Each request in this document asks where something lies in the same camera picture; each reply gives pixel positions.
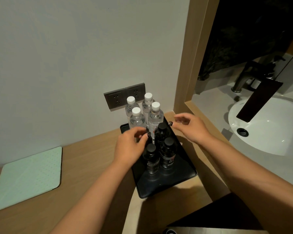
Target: tray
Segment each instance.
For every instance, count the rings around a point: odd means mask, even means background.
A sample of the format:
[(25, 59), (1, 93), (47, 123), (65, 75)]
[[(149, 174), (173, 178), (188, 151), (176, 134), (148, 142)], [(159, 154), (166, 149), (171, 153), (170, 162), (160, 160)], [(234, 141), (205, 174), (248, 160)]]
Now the tray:
[[(138, 195), (141, 199), (150, 197), (197, 175), (193, 163), (165, 118), (164, 122), (171, 131), (171, 137), (173, 137), (177, 143), (177, 154), (171, 168), (166, 169), (160, 166), (155, 174), (149, 174), (146, 171), (145, 161), (143, 157), (140, 156), (138, 161), (132, 166), (132, 171)], [(121, 133), (129, 130), (128, 123), (121, 125), (120, 129)]]

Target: electrical outlet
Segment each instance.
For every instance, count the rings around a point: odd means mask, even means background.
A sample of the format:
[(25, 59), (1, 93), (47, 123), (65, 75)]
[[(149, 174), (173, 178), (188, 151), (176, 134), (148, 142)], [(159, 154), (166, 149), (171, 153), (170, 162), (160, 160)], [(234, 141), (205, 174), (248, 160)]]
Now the electrical outlet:
[(126, 87), (127, 97), (133, 96), (137, 101), (144, 100), (144, 95), (146, 93), (146, 87), (144, 83)]
[(127, 103), (125, 89), (115, 90), (104, 94), (109, 109), (123, 106)]

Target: sink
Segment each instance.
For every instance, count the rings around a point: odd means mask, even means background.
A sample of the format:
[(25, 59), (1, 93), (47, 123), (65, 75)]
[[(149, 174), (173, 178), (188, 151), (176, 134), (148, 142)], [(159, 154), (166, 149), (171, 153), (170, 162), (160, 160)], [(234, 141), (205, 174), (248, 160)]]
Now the sink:
[(236, 117), (247, 100), (237, 102), (229, 111), (228, 121), (234, 133), (256, 149), (293, 156), (293, 99), (270, 98), (248, 123)]

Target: person's left hand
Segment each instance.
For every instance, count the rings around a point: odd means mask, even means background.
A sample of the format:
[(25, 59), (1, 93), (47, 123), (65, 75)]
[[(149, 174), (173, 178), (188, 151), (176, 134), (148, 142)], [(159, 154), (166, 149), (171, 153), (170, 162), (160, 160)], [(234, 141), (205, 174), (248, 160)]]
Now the person's left hand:
[(146, 129), (134, 127), (118, 137), (114, 152), (114, 161), (128, 169), (138, 160), (148, 139)]

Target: hand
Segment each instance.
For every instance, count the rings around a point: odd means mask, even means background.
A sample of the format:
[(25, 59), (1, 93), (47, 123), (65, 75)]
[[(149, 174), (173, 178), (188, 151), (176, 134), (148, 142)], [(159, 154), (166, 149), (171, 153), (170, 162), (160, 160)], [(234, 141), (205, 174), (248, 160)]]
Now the hand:
[(176, 114), (172, 127), (180, 130), (189, 140), (197, 144), (202, 144), (204, 140), (212, 135), (207, 130), (204, 122), (190, 113)]
[[(121, 134), (116, 142), (114, 162), (121, 163), (129, 169), (144, 150), (148, 139), (146, 132), (143, 127), (134, 127)], [(135, 138), (140, 138), (140, 141), (137, 143)]]

